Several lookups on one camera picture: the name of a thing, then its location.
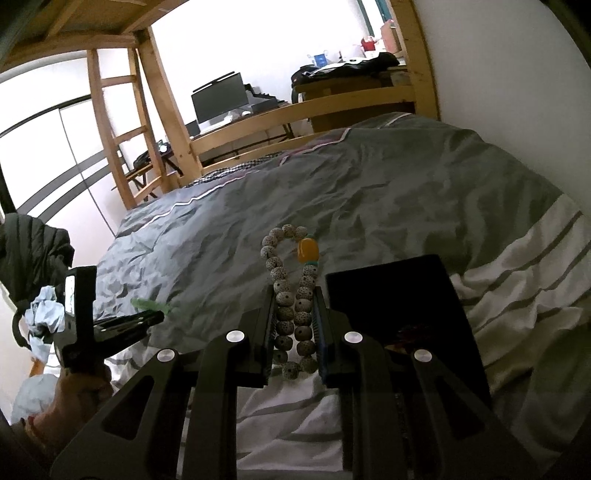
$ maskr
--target orange amber bead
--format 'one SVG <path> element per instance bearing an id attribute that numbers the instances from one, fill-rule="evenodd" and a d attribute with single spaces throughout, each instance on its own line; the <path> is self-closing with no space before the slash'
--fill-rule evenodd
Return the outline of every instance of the orange amber bead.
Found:
<path id="1" fill-rule="evenodd" d="M 313 238 L 303 238 L 297 244 L 297 259 L 300 263 L 317 262 L 320 258 L 318 243 Z"/>

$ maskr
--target computer monitor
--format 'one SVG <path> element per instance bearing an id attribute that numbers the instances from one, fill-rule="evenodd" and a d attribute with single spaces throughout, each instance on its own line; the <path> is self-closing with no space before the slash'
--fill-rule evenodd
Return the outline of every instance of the computer monitor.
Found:
<path id="1" fill-rule="evenodd" d="M 199 87 L 191 95 L 197 121 L 201 124 L 223 113 L 248 105 L 240 73 L 230 72 Z"/>

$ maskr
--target wooden bunk bed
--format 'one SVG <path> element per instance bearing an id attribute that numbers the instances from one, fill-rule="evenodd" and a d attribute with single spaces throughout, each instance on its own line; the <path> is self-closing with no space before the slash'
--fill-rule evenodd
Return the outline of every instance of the wooden bunk bed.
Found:
<path id="1" fill-rule="evenodd" d="M 115 184 L 127 209 L 142 202 L 154 189 L 169 192 L 204 174 L 280 150 L 298 148 L 322 132 L 266 145 L 203 167 L 199 156 L 221 145 L 290 122 L 330 113 L 379 105 L 412 102 L 417 114 L 439 118 L 437 95 L 423 33 L 412 0 L 389 0 L 398 40 L 411 85 L 374 88 L 307 100 L 246 118 L 191 141 L 163 69 L 150 25 L 186 0 L 29 0 L 22 9 L 27 21 L 13 36 L 14 46 L 0 63 L 0 72 L 31 60 L 87 50 L 90 92 L 100 138 Z M 130 75 L 101 78 L 97 50 L 126 48 Z M 166 173 L 156 148 L 139 74 L 139 61 L 158 115 L 183 176 Z M 103 88 L 131 83 L 140 126 L 114 137 L 107 116 Z M 133 194 L 118 157 L 118 145 L 144 135 L 156 177 Z"/>

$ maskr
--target crumpled white cloth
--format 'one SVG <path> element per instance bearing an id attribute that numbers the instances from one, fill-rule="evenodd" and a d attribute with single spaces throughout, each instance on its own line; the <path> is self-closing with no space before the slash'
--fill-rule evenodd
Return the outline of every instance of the crumpled white cloth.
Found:
<path id="1" fill-rule="evenodd" d="M 51 286 L 42 287 L 24 317 L 29 327 L 28 342 L 31 345 L 31 352 L 46 364 L 51 342 L 45 343 L 44 337 L 48 334 L 62 332 L 65 327 L 64 306 L 57 301 L 56 289 Z"/>

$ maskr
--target black jacket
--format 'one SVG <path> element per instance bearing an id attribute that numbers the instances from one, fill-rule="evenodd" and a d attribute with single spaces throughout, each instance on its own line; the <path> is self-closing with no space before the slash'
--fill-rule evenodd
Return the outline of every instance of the black jacket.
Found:
<path id="1" fill-rule="evenodd" d="M 12 333 L 19 346 L 28 347 L 18 328 L 22 314 L 41 287 L 55 287 L 60 297 L 73 258 L 74 249 L 66 230 L 47 226 L 28 215 L 6 215 L 6 221 L 0 225 L 0 281 L 17 308 Z"/>

